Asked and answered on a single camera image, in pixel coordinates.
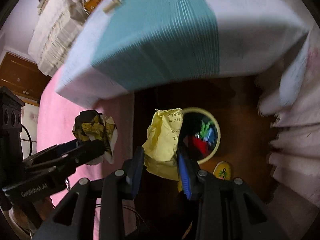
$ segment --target pink bed sheet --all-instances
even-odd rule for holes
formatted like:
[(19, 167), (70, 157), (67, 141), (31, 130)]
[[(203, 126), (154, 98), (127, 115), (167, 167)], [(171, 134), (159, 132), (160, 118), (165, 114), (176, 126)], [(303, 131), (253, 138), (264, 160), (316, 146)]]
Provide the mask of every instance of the pink bed sheet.
[[(41, 96), (37, 127), (37, 152), (52, 145), (75, 139), (72, 134), (75, 117), (81, 111), (86, 110), (54, 92), (62, 68), (53, 76)], [(115, 163), (109, 164), (104, 161), (95, 166), (82, 165), (78, 167), (76, 173), (69, 177), (71, 186), (81, 178), (88, 178), (91, 181), (104, 178), (111, 172), (121, 168), (124, 160), (132, 157), (134, 95), (129, 94), (111, 100), (100, 100), (95, 109), (107, 116), (112, 116), (117, 125), (118, 140), (114, 149)], [(57, 205), (66, 193), (67, 191), (64, 190), (52, 195), (53, 204)], [(99, 209), (96, 211), (95, 218), (95, 239), (97, 239), (99, 231), (98, 221)], [(124, 224), (126, 232), (135, 229), (136, 223), (133, 213), (124, 211)]]

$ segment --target bolt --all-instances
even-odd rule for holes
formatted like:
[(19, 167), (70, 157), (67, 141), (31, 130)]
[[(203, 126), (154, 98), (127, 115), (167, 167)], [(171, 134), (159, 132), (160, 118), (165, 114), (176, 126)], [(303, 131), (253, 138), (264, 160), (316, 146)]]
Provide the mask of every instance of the bolt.
[(117, 171), (115, 171), (115, 175), (117, 177), (120, 177), (120, 176), (124, 175), (124, 171), (123, 170), (117, 170)]
[(204, 176), (207, 176), (208, 172), (205, 171), (205, 170), (199, 170), (198, 171), (198, 175), (201, 176), (201, 177), (204, 177)]
[(82, 179), (79, 180), (79, 184), (80, 185), (85, 185), (87, 183), (88, 183), (88, 179), (87, 178), (82, 178)]
[(236, 183), (237, 185), (242, 185), (243, 180), (240, 179), (240, 178), (235, 178), (235, 179), (233, 180), (233, 182)]

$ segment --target black cable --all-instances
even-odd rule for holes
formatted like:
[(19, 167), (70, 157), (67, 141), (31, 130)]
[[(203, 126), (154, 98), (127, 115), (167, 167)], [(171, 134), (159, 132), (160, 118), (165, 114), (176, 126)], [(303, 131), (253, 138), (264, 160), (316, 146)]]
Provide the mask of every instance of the black cable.
[(32, 140), (31, 140), (31, 136), (30, 136), (27, 128), (26, 128), (23, 124), (21, 124), (21, 126), (22, 126), (22, 128), (26, 131), (26, 133), (27, 133), (27, 135), (28, 135), (28, 138), (29, 138), (29, 142), (30, 142), (30, 152), (29, 152), (29, 156), (28, 156), (28, 157), (30, 157), (31, 154), (32, 154)]

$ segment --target wooden door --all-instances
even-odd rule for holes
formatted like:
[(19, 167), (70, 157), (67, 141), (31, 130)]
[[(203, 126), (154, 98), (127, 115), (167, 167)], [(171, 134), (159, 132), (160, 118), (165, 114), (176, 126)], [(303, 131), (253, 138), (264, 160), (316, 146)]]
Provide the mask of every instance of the wooden door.
[(9, 52), (0, 66), (0, 86), (6, 86), (18, 96), (39, 101), (51, 77), (44, 75), (35, 63)]

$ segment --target wooden floor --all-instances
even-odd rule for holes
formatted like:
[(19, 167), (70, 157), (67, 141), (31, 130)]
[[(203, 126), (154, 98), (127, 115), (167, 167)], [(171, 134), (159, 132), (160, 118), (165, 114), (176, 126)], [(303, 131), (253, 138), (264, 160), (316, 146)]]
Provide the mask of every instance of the wooden floor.
[[(219, 161), (232, 165), (233, 177), (241, 177), (267, 202), (276, 182), (266, 164), (268, 142), (277, 130), (270, 128), (274, 117), (257, 112), (261, 93), (254, 77), (222, 78), (169, 84), (135, 94), (133, 146), (147, 139), (147, 128), (157, 109), (200, 107), (211, 112), (221, 129), (221, 142), (214, 157), (201, 165), (213, 172)], [(168, 217), (181, 213), (177, 183), (161, 179), (144, 170), (140, 192), (135, 200), (137, 211), (156, 227), (168, 227)]]

